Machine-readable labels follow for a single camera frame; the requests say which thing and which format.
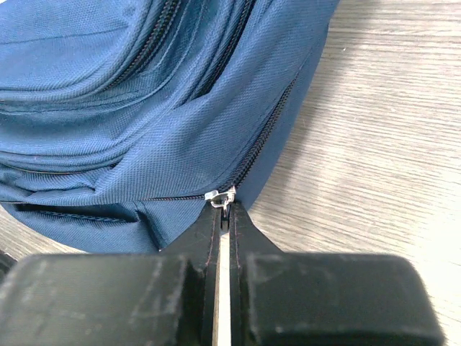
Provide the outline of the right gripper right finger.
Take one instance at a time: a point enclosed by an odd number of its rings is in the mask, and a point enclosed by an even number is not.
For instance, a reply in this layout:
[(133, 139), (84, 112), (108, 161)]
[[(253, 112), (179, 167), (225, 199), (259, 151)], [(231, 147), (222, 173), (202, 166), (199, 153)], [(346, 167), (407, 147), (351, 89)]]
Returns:
[(443, 345), (423, 281), (389, 254), (284, 252), (228, 217), (233, 345)]

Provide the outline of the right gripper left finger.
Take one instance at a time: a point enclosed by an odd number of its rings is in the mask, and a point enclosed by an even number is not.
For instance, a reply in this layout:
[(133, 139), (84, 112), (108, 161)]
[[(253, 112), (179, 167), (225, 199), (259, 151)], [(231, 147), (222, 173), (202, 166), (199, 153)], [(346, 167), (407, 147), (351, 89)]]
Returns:
[(43, 254), (1, 284), (3, 345), (211, 345), (220, 211), (157, 254)]

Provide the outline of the navy blue student backpack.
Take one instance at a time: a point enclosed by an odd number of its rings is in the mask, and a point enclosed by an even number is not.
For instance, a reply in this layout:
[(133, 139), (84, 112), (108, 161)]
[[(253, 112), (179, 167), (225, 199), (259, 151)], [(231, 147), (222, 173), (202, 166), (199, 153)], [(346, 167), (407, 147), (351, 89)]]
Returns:
[(86, 252), (155, 252), (250, 207), (336, 1), (3, 1), (1, 206)]

